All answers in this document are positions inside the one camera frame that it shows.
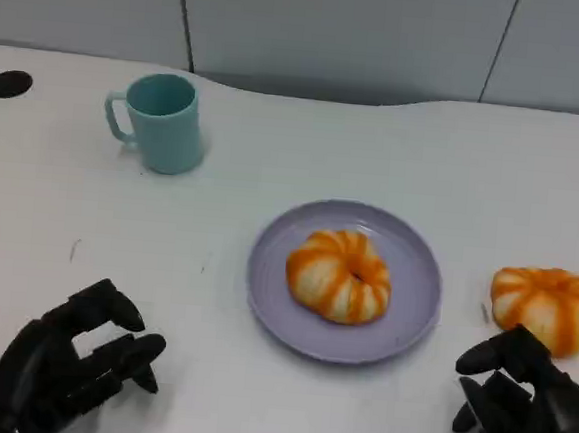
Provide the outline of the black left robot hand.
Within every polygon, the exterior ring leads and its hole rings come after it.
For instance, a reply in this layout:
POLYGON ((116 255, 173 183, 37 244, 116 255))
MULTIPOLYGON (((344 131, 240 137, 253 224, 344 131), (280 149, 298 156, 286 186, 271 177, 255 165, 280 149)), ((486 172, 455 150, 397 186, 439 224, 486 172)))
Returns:
POLYGON ((165 347, 109 279, 80 290, 27 324, 3 353, 0 433, 59 433, 118 395, 127 380, 156 394, 151 364, 165 347), (125 335, 80 357, 74 338, 105 323, 125 335))

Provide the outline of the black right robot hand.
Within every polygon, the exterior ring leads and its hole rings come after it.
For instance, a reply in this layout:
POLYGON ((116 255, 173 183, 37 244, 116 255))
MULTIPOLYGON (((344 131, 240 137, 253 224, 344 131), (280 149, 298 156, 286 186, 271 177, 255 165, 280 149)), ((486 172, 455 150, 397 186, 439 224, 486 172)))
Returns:
POLYGON ((579 433, 579 385, 522 325, 474 345, 455 363, 465 404, 455 433, 579 433))

